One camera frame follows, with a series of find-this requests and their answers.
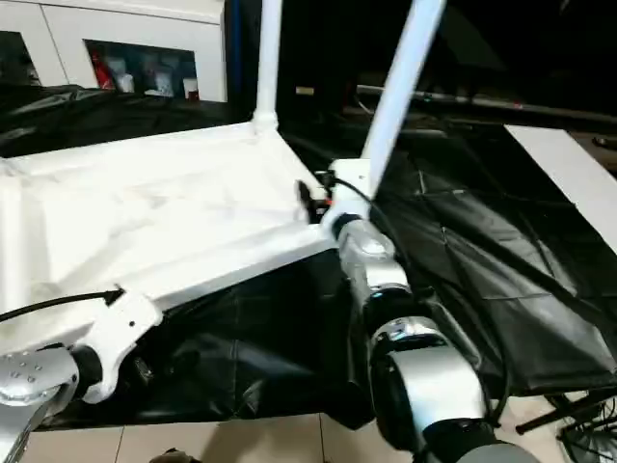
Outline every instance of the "white pole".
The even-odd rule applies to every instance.
[[[277,128],[277,80],[281,39],[282,0],[262,0],[259,39],[257,106],[253,114],[255,129]]]
[[[362,158],[370,159],[371,197],[388,166],[445,4],[446,0],[414,0],[410,8],[362,151]]]

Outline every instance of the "black tarp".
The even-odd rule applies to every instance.
[[[238,122],[226,105],[75,88],[0,89],[12,157]],[[357,156],[369,120],[282,122],[313,170]],[[617,258],[500,125],[418,118],[400,135],[377,203],[436,291],[434,314],[480,371],[514,395],[617,386]],[[370,420],[362,338],[334,252],[169,311],[97,406],[51,427],[221,421],[326,412]],[[145,374],[149,368],[153,375]]]

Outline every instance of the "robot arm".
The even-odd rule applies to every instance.
[[[357,175],[356,167],[346,169],[353,162],[344,161],[337,172],[352,185],[365,177]],[[321,224],[336,240],[361,311],[373,407],[383,437],[396,449],[442,463],[537,462],[495,437],[484,420],[477,374],[431,319],[430,310],[416,302],[392,242],[358,213],[355,201],[351,213],[345,210],[350,192],[341,189],[349,187],[334,187],[333,206]]]
[[[98,403],[109,397],[122,360],[163,318],[147,298],[131,292],[102,306],[88,334],[72,347],[0,357],[0,462],[18,461],[30,432],[72,400]]]

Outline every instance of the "tiled floor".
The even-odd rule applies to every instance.
[[[542,398],[511,398],[498,437],[542,463],[567,461],[547,426],[521,437],[514,425],[548,411]],[[410,463],[381,438],[374,422],[350,431],[325,415],[251,422],[178,423],[34,433],[24,463],[148,463],[177,448],[204,463]]]

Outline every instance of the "cable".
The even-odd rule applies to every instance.
[[[107,305],[112,304],[116,299],[124,294],[123,289],[116,289],[113,291],[101,291],[101,292],[89,292],[86,294],[75,294],[74,296],[59,297],[57,299],[50,299],[48,301],[38,302],[30,306],[25,306],[14,311],[0,313],[0,323],[3,321],[17,318],[18,316],[25,315],[27,313],[37,312],[49,307],[60,306],[63,304],[69,304],[71,302],[89,301],[91,299],[104,299]]]
[[[412,265],[412,260],[409,257],[409,255],[407,254],[407,249],[402,245],[402,241],[400,240],[398,233],[396,232],[394,226],[392,225],[392,223],[390,222],[388,216],[386,215],[386,213],[379,207],[377,206],[373,200],[371,200],[368,196],[366,196],[363,191],[361,191],[358,187],[356,187],[355,185],[349,183],[348,181],[345,181],[343,179],[334,177],[334,174],[332,174],[331,178],[325,178],[325,181],[322,180],[322,182],[324,183],[324,185],[326,187],[328,187],[327,183],[328,180],[330,181],[330,184],[338,184],[338,185],[342,185],[350,190],[352,190],[353,192],[355,192],[360,198],[362,198],[364,201],[366,201],[370,207],[375,210],[375,212],[377,212],[377,214],[380,217],[381,222],[384,225],[384,228],[387,229],[387,234],[389,235],[389,238],[392,240],[394,247],[396,248],[396,250],[398,250],[401,258],[403,259],[403,264],[406,267],[406,271],[407,273],[411,273],[412,270],[414,269],[414,266]],[[464,291],[461,287],[459,287],[458,285],[456,285],[453,282],[450,282],[448,279],[441,277],[440,275],[435,274],[434,272],[428,270],[427,268],[425,268],[423,265],[417,265],[420,266],[426,273],[429,273],[433,278],[435,278],[436,280],[439,280],[441,283],[446,284],[452,288],[454,288],[461,296],[463,296],[469,304],[471,304],[472,306],[474,306],[474,300],[473,298],[467,294],[466,291]],[[506,349],[505,349],[505,342],[503,341],[503,338],[501,337],[501,335],[499,334],[495,324],[493,323],[493,321],[491,320],[491,328],[493,329],[494,332],[494,338],[496,341],[496,346],[497,346],[497,350],[499,351],[499,355],[501,357],[501,362],[502,362],[502,374],[503,374],[503,394],[501,395],[501,397],[499,398],[499,401],[496,405],[496,407],[490,412],[490,415],[487,415],[487,421],[493,426],[493,427],[499,427],[499,419],[501,418],[501,415],[503,414],[503,410],[505,409],[506,405],[507,405],[507,401],[508,398],[510,397],[510,391],[512,389],[512,374],[510,373],[510,368],[508,367],[508,358],[506,356]]]

